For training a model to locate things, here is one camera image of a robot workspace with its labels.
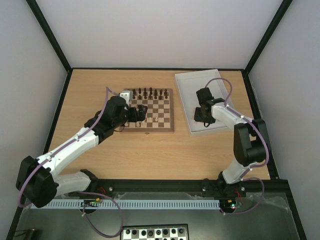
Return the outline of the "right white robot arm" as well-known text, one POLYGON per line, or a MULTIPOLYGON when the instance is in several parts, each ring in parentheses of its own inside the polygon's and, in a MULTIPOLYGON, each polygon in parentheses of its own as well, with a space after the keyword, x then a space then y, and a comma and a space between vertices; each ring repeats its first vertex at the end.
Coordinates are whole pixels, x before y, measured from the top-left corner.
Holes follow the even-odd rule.
POLYGON ((268 164, 271 151, 267 126, 262 119, 254 120, 236 111, 223 98, 214 98, 208 87, 198 90, 196 96, 199 103, 194 113, 196 122, 207 128, 220 121, 233 131, 234 159, 218 175, 218 191, 229 196, 248 172, 268 164))

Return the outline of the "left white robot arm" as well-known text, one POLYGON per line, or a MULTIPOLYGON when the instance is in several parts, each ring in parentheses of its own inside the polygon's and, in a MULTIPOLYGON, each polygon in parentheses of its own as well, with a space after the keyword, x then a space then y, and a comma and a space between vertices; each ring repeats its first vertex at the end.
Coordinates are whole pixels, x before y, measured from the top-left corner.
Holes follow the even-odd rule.
POLYGON ((81 170, 62 175, 62 170, 91 148, 112 136, 115 129, 125 123, 141 122, 148 107, 129 106, 126 94, 105 100, 102 110, 89 119, 69 140, 37 158, 22 160, 16 181, 20 196, 25 196, 37 208, 47 205, 57 196, 83 192, 90 186, 93 175, 81 170))

